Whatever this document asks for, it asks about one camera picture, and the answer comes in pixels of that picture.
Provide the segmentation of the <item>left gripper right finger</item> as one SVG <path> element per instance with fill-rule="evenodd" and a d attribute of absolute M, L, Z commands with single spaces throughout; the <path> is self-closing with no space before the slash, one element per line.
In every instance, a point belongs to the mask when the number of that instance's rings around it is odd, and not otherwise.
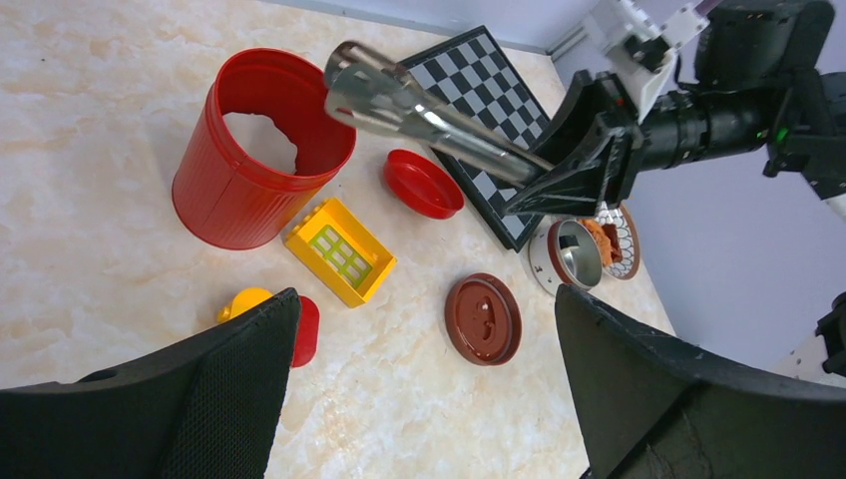
<path fill-rule="evenodd" d="M 578 288 L 555 302 L 589 478 L 841 478 L 845 391 L 713 354 Z"/>

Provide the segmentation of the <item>black white sushi piece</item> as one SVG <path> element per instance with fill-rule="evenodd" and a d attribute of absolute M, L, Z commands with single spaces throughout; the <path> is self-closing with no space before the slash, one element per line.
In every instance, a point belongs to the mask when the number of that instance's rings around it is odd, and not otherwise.
<path fill-rule="evenodd" d="M 558 247 L 561 251 L 580 247 L 580 241 L 575 235 L 561 235 L 558 237 Z"/>

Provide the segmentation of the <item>silver metal tongs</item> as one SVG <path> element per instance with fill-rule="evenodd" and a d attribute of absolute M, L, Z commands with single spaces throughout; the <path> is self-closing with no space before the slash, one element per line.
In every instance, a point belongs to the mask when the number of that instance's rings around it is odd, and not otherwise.
<path fill-rule="evenodd" d="M 323 81 L 325 112 L 351 128 L 424 144 L 517 187 L 553 169 L 425 91 L 404 67 L 367 45 L 339 44 Z"/>

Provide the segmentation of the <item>brown round lid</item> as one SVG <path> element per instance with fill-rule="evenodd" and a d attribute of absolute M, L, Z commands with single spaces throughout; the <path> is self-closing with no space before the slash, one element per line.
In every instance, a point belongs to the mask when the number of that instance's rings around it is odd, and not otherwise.
<path fill-rule="evenodd" d="M 444 308 L 448 336 L 469 362 L 500 366 L 516 354 L 522 318 L 510 289 L 497 277 L 476 272 L 450 289 Z"/>

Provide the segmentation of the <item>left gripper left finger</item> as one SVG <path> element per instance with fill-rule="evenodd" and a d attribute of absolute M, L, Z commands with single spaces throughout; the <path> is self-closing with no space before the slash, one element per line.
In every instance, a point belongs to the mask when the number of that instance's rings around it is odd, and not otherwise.
<path fill-rule="evenodd" d="M 73 383 L 1 393 L 5 478 L 260 478 L 301 303 L 288 288 L 240 316 Z"/>

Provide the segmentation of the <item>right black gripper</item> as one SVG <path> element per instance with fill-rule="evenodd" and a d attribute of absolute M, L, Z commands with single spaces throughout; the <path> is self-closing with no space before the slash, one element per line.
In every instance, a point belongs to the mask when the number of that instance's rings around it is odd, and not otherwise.
<path fill-rule="evenodd" d="M 611 72 L 576 72 L 558 111 L 532 147 L 552 165 L 505 202 L 507 215 L 592 217 L 618 204 L 634 182 L 629 165 L 644 145 L 638 115 Z"/>

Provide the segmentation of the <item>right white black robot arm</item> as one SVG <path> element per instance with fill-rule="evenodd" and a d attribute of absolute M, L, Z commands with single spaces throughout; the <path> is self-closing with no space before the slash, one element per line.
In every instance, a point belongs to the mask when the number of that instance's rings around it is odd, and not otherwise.
<path fill-rule="evenodd" d="M 606 51 L 612 68 L 577 71 L 534 147 L 543 160 L 506 202 L 509 213 L 587 217 L 625 201 L 637 175 L 765 150 L 763 175 L 797 174 L 838 217 L 845 214 L 845 76 L 817 61 L 835 19 L 831 1 L 705 1 L 684 39 L 696 37 L 695 79 L 664 89 L 676 43 L 625 36 Z M 722 286 L 701 300 L 707 322 L 725 322 L 735 359 L 778 358 L 786 316 L 811 290 L 845 281 L 845 231 L 804 219 L 773 198 L 756 201 L 724 173 L 710 194 L 669 190 L 664 222 L 696 258 L 685 280 Z"/>

